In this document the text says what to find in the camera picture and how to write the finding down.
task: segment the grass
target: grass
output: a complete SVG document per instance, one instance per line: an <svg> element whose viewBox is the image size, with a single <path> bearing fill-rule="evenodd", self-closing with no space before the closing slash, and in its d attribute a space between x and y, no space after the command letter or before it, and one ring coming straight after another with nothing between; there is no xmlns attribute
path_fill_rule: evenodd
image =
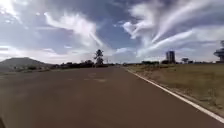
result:
<svg viewBox="0 0 224 128"><path fill-rule="evenodd" d="M200 105L224 117L224 65L138 65L127 68L196 99Z"/></svg>

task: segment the white road line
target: white road line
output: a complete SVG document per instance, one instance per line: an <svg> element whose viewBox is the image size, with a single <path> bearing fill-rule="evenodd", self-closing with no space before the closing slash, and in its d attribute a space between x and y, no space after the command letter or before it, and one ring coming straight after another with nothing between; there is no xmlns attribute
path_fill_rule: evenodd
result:
<svg viewBox="0 0 224 128"><path fill-rule="evenodd" d="M148 79L146 79L146 78L144 78L144 77L142 77L142 76L140 76L140 75L138 75L138 74L136 74L136 73L133 73L133 72L131 72L131 71L129 71L129 70L127 70L127 71L128 71L129 73L131 73L131 74L133 74L133 75L135 75L135 76L137 76L137 77L139 77L139 78L141 78L141 79L143 79L143 80L145 80L145 81L151 83L152 85L154 85L154 86L156 86L156 87L162 89L163 91L165 91L165 92L167 92L167 93L173 95L174 97L176 97L176 98L178 98L178 99L184 101L185 103L187 103L187 104L193 106L194 108L200 110L201 112L203 112L203 113L205 113L205 114L211 116L212 118L214 118L214 119L216 119L216 120L218 120L219 122L221 122L221 123L224 124L224 119L223 119L221 116L219 116L219 115L217 115L217 114L215 114L215 113L213 113L213 112L211 112L211 111L209 111L209 110L207 110L207 109L205 109L205 108L203 108L203 107L201 107L201 106L199 106L199 105L193 103L192 101L189 101L189 100L187 100L187 99L185 99L185 98L183 98L183 97L181 97L181 96L179 96L179 95L177 95L177 94L175 94L175 93L169 91L168 89L166 89L166 88L164 88L164 87L162 87L162 86L160 86L160 85L158 85L158 84L156 84L156 83L154 83L154 82L152 82L152 81L150 81L150 80L148 80Z"/></svg>

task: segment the tall building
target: tall building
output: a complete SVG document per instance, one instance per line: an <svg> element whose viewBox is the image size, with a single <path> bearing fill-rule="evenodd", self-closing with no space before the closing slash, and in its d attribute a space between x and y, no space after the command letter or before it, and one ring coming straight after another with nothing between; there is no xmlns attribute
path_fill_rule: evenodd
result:
<svg viewBox="0 0 224 128"><path fill-rule="evenodd" d="M169 61L169 63L175 63L175 52L174 51L168 51L166 52L166 60Z"/></svg>

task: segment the bush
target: bush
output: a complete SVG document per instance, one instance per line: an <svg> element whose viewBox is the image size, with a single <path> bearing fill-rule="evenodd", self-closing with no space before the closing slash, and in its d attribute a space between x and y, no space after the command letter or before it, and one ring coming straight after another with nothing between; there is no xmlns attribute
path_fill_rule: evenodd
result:
<svg viewBox="0 0 224 128"><path fill-rule="evenodd" d="M37 67L35 67L35 66L28 66L27 69L28 70L37 70Z"/></svg>

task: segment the palm tree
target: palm tree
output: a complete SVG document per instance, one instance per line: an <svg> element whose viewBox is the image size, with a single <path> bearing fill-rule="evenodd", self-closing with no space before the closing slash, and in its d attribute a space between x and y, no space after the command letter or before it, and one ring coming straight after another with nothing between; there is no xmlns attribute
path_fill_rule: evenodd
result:
<svg viewBox="0 0 224 128"><path fill-rule="evenodd" d="M96 60L96 65L97 66L103 65L103 51L98 49L95 55L96 56L94 57L94 59Z"/></svg>

